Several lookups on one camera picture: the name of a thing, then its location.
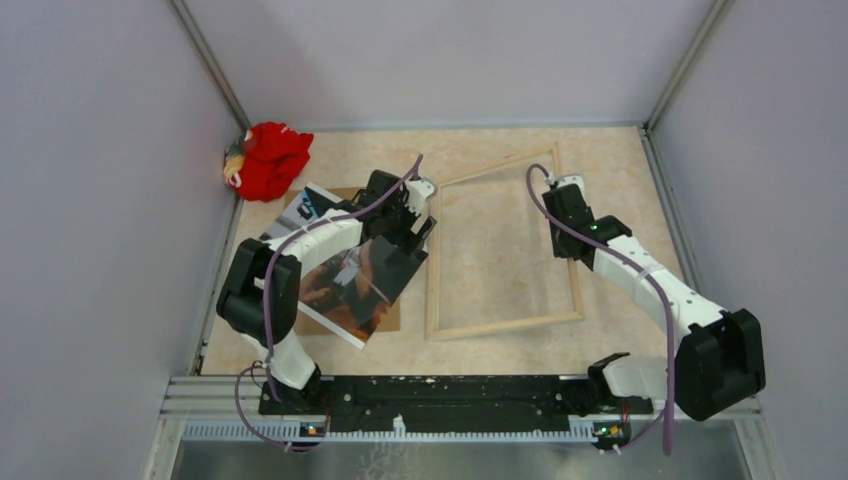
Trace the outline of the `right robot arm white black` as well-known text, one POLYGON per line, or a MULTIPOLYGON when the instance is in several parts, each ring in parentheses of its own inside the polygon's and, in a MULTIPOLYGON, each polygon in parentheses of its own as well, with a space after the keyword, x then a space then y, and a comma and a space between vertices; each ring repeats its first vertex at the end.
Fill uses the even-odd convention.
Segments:
POLYGON ((616 353, 590 367, 586 397, 594 409, 612 412, 626 397, 671 400, 703 421, 765 388, 762 329, 753 313, 701 296, 617 217, 595 217, 581 177, 556 180, 541 198, 555 257, 580 261, 617 286, 666 335, 662 358, 616 353))

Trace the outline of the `white wooden picture frame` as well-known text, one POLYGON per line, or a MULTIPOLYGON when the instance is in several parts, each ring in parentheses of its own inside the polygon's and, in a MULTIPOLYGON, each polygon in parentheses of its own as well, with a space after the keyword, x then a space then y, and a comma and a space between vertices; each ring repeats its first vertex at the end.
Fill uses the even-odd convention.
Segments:
POLYGON ((561 173, 558 144, 437 179, 430 204, 439 224, 429 239, 427 340, 584 320, 577 265, 552 258, 547 221, 526 189, 524 172, 532 163, 561 173))

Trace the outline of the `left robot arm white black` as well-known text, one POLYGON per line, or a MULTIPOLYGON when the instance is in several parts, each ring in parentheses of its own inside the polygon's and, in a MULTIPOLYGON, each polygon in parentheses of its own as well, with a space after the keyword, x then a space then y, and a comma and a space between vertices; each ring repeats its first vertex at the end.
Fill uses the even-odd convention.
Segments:
POLYGON ((317 407, 321 372, 295 330, 298 314, 314 312, 365 343, 428 257, 436 192, 416 171, 375 170, 353 199, 237 247, 216 313, 256 349, 271 402, 302 414, 317 407))

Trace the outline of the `printed photo with white border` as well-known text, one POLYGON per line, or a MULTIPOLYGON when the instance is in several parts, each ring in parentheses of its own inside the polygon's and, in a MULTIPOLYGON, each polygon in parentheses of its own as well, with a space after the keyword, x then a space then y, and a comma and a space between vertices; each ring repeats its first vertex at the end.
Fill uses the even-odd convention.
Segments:
POLYGON ((428 256, 424 245, 406 254, 383 237, 341 250, 305 274, 295 332, 335 334, 357 348, 398 332, 399 298, 428 256))

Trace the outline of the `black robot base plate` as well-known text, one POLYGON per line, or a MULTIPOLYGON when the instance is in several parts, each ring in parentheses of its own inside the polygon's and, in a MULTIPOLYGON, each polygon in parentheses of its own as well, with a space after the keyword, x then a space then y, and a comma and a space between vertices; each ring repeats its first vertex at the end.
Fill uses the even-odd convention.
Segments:
POLYGON ((571 417, 651 414, 650 401, 616 399, 586 377, 560 375, 361 376, 310 381, 302 390, 264 386, 262 415, 328 418, 333 433, 565 432, 571 417))

